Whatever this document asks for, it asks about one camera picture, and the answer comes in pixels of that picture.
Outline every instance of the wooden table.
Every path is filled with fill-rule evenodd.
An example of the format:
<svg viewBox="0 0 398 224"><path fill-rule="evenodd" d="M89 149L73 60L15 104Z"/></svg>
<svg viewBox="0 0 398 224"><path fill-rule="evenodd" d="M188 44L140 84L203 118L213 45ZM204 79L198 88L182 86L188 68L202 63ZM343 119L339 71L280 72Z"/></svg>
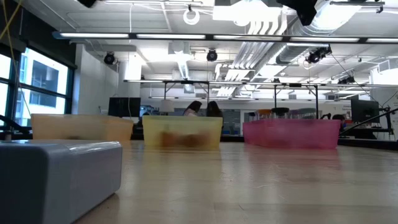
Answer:
<svg viewBox="0 0 398 224"><path fill-rule="evenodd" d="M398 223L398 154L124 148L122 186L77 223Z"/></svg>

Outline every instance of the table surface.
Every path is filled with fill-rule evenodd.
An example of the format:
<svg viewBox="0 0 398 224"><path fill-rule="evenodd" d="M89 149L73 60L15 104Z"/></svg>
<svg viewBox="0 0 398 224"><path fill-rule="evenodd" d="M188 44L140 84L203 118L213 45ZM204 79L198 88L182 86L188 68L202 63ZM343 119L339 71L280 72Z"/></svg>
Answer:
<svg viewBox="0 0 398 224"><path fill-rule="evenodd" d="M121 188L76 223L397 223L398 153L123 149Z"/></svg>

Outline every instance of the ceiling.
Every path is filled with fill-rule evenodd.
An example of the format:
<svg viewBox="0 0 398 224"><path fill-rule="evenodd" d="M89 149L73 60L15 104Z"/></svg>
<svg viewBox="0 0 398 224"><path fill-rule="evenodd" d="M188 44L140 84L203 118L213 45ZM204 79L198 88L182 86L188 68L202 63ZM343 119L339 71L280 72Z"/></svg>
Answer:
<svg viewBox="0 0 398 224"><path fill-rule="evenodd" d="M200 9L212 10L214 1L202 1ZM188 25L183 20L184 11L162 11L161 6L150 5L111 5L99 2L94 8L87 9L73 0L32 0L24 1L23 5L30 12L43 19L56 29L64 32L173 32L173 33L209 33L209 34L245 34L249 26L236 26L231 21L214 21L211 15L200 13L200 20L196 25ZM167 10L185 9L185 6L168 6ZM350 36L397 36L398 0L387 0L384 12L376 14L375 7L362 8L346 24L334 31L333 35ZM295 20L295 16L288 16L288 25ZM135 45L147 61L143 66L144 75L156 73L171 73L178 69L175 62L160 62L167 55L168 41L148 40L94 40L90 45L99 52L104 45ZM194 59L188 61L190 70L213 71L217 63L206 61L209 48L215 48L219 62L233 61L241 47L240 42L190 42ZM357 82L368 81L369 68L378 62L385 61L386 56L398 55L398 45L353 45L332 44L333 55L346 70L356 68ZM127 58L127 52L117 54L120 58ZM297 66L284 69L282 82L302 82L316 79L316 82L328 80L330 77L343 72L342 67L333 57L327 57L310 69L303 64L303 58L297 60Z"/></svg>

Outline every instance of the black monitor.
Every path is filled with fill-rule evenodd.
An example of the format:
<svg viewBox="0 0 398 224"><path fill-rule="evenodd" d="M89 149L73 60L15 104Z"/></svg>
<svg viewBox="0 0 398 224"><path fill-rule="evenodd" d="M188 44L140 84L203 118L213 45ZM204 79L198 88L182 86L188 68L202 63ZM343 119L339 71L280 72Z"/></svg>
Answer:
<svg viewBox="0 0 398 224"><path fill-rule="evenodd" d="M138 118L141 98L110 97L108 115L117 117Z"/></svg>
<svg viewBox="0 0 398 224"><path fill-rule="evenodd" d="M351 99L351 115L353 122L360 123L379 114L378 102ZM370 121L370 123L380 123L380 118L376 118Z"/></svg>

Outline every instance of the exposed duct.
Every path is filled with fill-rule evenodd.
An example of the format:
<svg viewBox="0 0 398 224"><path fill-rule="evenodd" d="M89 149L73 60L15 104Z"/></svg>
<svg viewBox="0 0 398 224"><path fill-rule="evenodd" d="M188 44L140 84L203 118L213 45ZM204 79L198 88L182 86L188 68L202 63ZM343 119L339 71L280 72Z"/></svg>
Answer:
<svg viewBox="0 0 398 224"><path fill-rule="evenodd" d="M316 5L318 11L311 25L303 26L296 21L287 31L287 35L331 35L361 9L361 6L336 6L330 1L320 1ZM274 44L268 54L262 59L256 70L264 78L270 78L282 71L285 66L267 65L269 63L290 64L300 55L308 51L308 47Z"/></svg>

